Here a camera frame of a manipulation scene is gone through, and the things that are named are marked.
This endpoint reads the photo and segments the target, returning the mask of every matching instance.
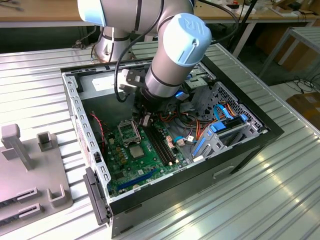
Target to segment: black cable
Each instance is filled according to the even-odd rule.
[[[198,0],[198,1],[201,2],[201,3],[204,3],[204,4],[208,4],[208,5],[212,6],[212,7],[216,7],[216,8],[218,8],[218,9],[226,12],[226,13],[229,14],[229,15],[233,18],[233,20],[235,21],[235,27],[234,27],[233,31],[232,31],[231,33],[229,33],[228,35],[226,35],[226,36],[224,36],[224,37],[222,37],[222,38],[220,38],[220,39],[218,39],[218,40],[213,40],[213,41],[211,42],[211,45],[220,43],[221,41],[223,41],[223,40],[225,40],[225,39],[227,39],[227,38],[230,38],[230,37],[232,37],[233,35],[235,35],[235,34],[237,33],[238,28],[239,28],[239,21],[238,21],[237,17],[236,17],[231,11],[229,11],[228,9],[225,9],[223,6],[220,6],[220,5],[215,4],[215,3],[213,3],[213,2],[210,2],[210,1],[206,1],[206,0]]]
[[[242,35],[242,33],[245,31],[246,29],[246,22],[252,12],[252,10],[254,9],[254,6],[256,5],[258,0],[252,0],[251,4],[248,8],[248,10],[246,11],[244,18],[242,19],[241,25],[240,25],[240,29],[237,32],[237,35],[234,36],[234,38],[230,41],[230,44],[227,46],[227,50],[231,51],[233,45],[235,44],[235,42],[238,40],[238,38]]]
[[[164,11],[164,5],[165,5],[165,0],[161,0],[160,3],[160,11],[158,13],[158,16],[156,17],[156,19],[154,20],[153,24],[140,36],[138,36],[135,40],[133,40],[120,54],[118,61],[116,62],[115,65],[115,69],[114,69],[114,93],[116,96],[116,99],[120,102],[120,103],[124,103],[127,100],[128,95],[124,96],[124,99],[122,99],[119,95],[118,92],[118,71],[119,71],[119,67],[120,67],[120,62],[121,59],[124,57],[124,55],[127,53],[127,51],[129,51],[130,48],[132,48],[133,45],[135,45],[140,39],[144,38],[149,32],[151,32],[151,30],[158,24],[162,12]]]
[[[115,48],[115,42],[112,42],[111,46],[111,52],[110,52],[110,57],[109,57],[109,63],[111,62],[112,54],[114,53],[114,48]]]
[[[82,41],[83,41],[84,39],[88,38],[88,37],[89,37],[90,35],[92,35],[93,33],[95,33],[96,30],[97,30],[97,26],[94,25],[93,30],[92,30],[91,32],[89,32],[86,36],[84,36],[83,38],[75,41],[75,44],[74,44],[72,47],[73,47],[73,48],[86,49],[88,46],[84,45],[84,44],[82,43]]]
[[[285,81],[284,82],[288,87],[292,88],[293,90],[296,90],[298,93],[304,94],[304,93],[311,93],[312,91],[319,92],[318,89],[316,88],[315,84],[312,80],[305,80],[301,79],[299,76],[294,76],[293,80]],[[289,85],[289,83],[295,84],[295,86],[299,89],[296,89],[292,86]],[[309,89],[302,88],[300,85],[304,85]]]
[[[245,8],[245,1],[243,1],[243,4],[242,4],[242,9],[241,9],[240,16],[239,16],[239,19],[238,19],[239,22],[241,20],[241,16],[242,16],[242,13],[244,11],[244,8]]]
[[[239,18],[238,18],[238,22],[240,22],[240,20],[241,20],[241,16],[242,16],[242,13],[243,13],[243,11],[244,11],[244,8],[245,8],[245,1],[243,1],[242,9],[241,9],[241,12],[240,12],[240,16],[239,16]],[[234,35],[233,35],[232,37],[230,37],[227,46],[230,45],[230,43],[231,43],[231,41],[232,41],[232,39],[233,39],[234,37],[235,37]]]
[[[314,76],[310,79],[310,82],[314,81],[314,80],[315,80],[315,77],[316,77],[316,76],[319,76],[319,75],[320,75],[320,73],[314,75]]]
[[[101,32],[100,32],[100,35],[99,35],[99,38],[98,40],[93,44],[92,48],[91,48],[91,53],[90,53],[90,57],[91,57],[91,61],[94,60],[94,58],[92,57],[93,53],[94,53],[94,49],[95,49],[95,46],[97,45],[98,42],[100,42],[101,38],[102,38],[102,34],[104,33],[104,30],[105,28],[101,28]]]

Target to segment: aluminum workbench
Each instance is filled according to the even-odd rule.
[[[152,57],[156,42],[134,46]],[[285,133],[243,170],[117,239],[319,239],[320,133],[220,45],[206,55]],[[106,239],[83,181],[85,161],[69,117],[60,68],[87,65],[90,49],[0,55],[0,124],[17,123],[21,140],[57,134],[74,204],[2,239]]]

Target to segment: table leg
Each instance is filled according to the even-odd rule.
[[[275,48],[272,50],[272,52],[270,53],[270,55],[267,57],[267,59],[265,60],[263,66],[262,66],[262,70],[259,73],[258,77],[261,79],[261,77],[263,76],[263,74],[265,73],[265,71],[267,70],[267,68],[269,67],[270,63],[272,62],[272,60],[275,58],[275,56],[278,54],[278,52],[280,51],[280,49],[282,48],[282,46],[285,44],[285,42],[287,41],[287,39],[289,38],[290,35],[290,31],[291,28],[289,27],[285,33],[283,34],[283,36],[281,37],[280,41],[275,45]]]
[[[318,72],[318,70],[320,69],[320,59],[317,60],[316,64],[314,65],[314,67],[310,70],[308,76],[306,77],[306,79],[311,80],[311,78],[316,75],[316,73]]]
[[[254,29],[255,25],[256,25],[256,21],[253,21],[251,23],[248,24],[248,26],[246,26],[244,33],[242,34],[238,44],[236,45],[234,51],[233,51],[233,56],[235,56],[236,58],[239,56],[242,48],[244,47],[246,41],[248,40],[252,30]]]
[[[306,27],[311,27],[313,24],[315,23],[315,21],[311,21],[308,22],[305,26]],[[288,50],[285,52],[285,54],[282,56],[282,58],[280,59],[280,61],[278,62],[279,65],[284,64],[284,62],[287,60],[287,58],[289,57],[289,55],[293,52],[293,50],[296,48],[296,46],[298,45],[299,40],[294,40],[294,42],[291,44],[291,46],[288,48]]]

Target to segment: wooden table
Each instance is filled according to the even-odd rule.
[[[24,11],[0,6],[0,28],[23,28],[23,27],[66,27],[66,26],[90,26],[90,23],[81,20],[77,0],[19,0],[19,5]],[[226,12],[197,2],[194,10],[195,15],[209,24],[234,23],[234,20]],[[306,22],[310,27],[318,19],[315,15],[307,16],[306,19],[296,17],[282,17],[272,10],[257,11],[252,14],[247,23],[240,41],[238,42],[233,55],[238,56],[248,37],[257,23],[297,23]],[[288,57],[284,55],[280,63]]]
[[[24,11],[0,6],[0,28],[90,26],[81,20],[77,0],[18,0]]]
[[[232,17],[226,12],[201,2],[196,3],[194,13],[195,15],[197,15],[198,17],[200,17],[206,23],[209,23],[209,24],[231,24],[235,22],[232,19]],[[248,25],[232,54],[238,57],[246,41],[248,40],[251,32],[253,31],[255,25],[258,23],[304,23],[306,22],[307,23],[306,27],[311,27],[317,19],[319,19],[319,16],[315,16],[313,14],[307,14],[306,18],[301,16],[300,17],[298,16],[283,17],[278,15],[271,9],[267,9],[266,11],[257,10],[255,14],[251,14],[247,19],[246,23],[248,23]],[[283,55],[283,57],[279,61],[280,65],[282,65],[285,62],[285,60],[288,58],[288,56],[291,54],[291,52],[294,50],[297,44],[298,44],[297,42],[294,42],[292,44],[292,47],[290,47],[290,49]]]

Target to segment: robotic arm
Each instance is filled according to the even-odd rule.
[[[146,108],[154,111],[159,103],[177,93],[193,67],[203,58],[212,36],[205,23],[193,15],[192,0],[164,0],[162,15],[151,34],[158,34],[158,49],[145,76],[147,89],[142,89]],[[100,61],[116,60],[121,47],[113,45],[114,56],[103,52],[104,39],[119,40],[124,46],[129,33],[143,33],[159,15],[160,0],[78,0],[82,20],[105,28],[97,44]]]

